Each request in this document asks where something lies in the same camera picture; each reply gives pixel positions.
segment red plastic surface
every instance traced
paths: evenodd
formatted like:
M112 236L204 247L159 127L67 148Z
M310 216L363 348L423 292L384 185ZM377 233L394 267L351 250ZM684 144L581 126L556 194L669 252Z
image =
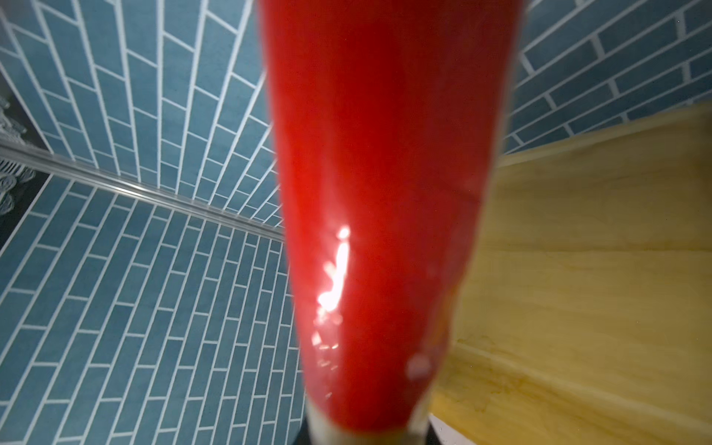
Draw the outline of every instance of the red plastic surface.
M262 0L313 403L406 426L446 353L520 2Z

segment wooden board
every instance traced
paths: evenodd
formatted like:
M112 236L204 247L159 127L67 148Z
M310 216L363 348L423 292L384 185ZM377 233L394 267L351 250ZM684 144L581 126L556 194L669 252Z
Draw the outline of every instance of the wooden board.
M681 112L496 170L435 415L478 445L712 444L712 115Z

